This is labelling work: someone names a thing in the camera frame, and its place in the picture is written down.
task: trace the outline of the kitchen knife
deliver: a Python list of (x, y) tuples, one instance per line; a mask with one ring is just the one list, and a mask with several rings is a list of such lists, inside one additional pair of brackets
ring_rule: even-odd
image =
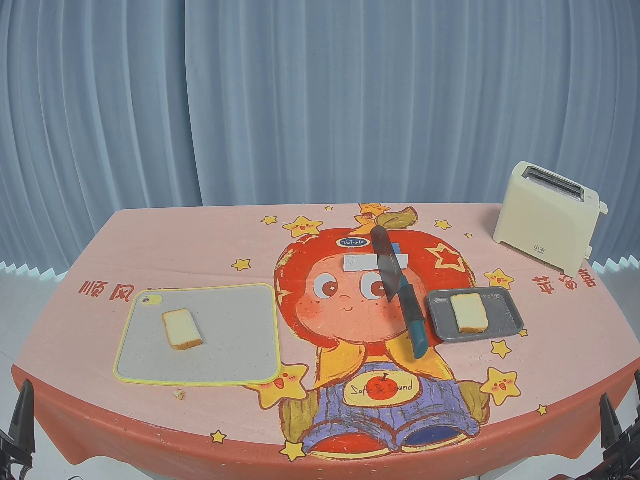
[(420, 359), (429, 348), (429, 340), (424, 327), (422, 309), (415, 296), (413, 285), (409, 284), (409, 281), (402, 274), (402, 268), (398, 264), (387, 230), (382, 226), (375, 226), (371, 230), (371, 243), (373, 251), (378, 256), (378, 270), (385, 287), (387, 300), (391, 302), (396, 293), (398, 294), (404, 324), (409, 331), (409, 338), (411, 338), (413, 357)]

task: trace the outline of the cream toaster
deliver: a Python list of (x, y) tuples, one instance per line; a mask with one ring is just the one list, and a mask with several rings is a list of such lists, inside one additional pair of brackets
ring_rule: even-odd
[(576, 277), (591, 254), (589, 242), (600, 213), (607, 213), (607, 205), (595, 190), (519, 162), (511, 172), (493, 240)]

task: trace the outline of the blue curtain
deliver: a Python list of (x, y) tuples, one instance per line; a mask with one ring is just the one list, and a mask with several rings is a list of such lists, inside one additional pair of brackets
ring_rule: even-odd
[(0, 0), (0, 259), (121, 208), (500, 202), (529, 160), (640, 255), (640, 0)]

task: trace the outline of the teal knife handle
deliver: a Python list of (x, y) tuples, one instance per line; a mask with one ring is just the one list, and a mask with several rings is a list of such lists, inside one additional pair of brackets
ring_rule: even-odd
[(406, 278), (400, 281), (400, 289), (398, 290), (398, 299), (400, 299), (400, 308), (404, 316), (404, 323), (409, 331), (411, 346), (413, 348), (413, 357), (420, 359), (424, 356), (429, 348), (429, 339), (424, 326), (424, 316), (418, 298), (415, 296), (413, 286), (406, 284)]

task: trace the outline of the bread slice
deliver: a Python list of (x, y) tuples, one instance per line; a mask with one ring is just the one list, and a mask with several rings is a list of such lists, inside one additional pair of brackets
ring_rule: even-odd
[(162, 320), (169, 343), (176, 350), (202, 345), (202, 338), (188, 309), (182, 308), (162, 313)]
[(451, 296), (453, 313), (456, 314), (460, 332), (482, 332), (489, 327), (486, 311), (478, 293), (464, 293)]

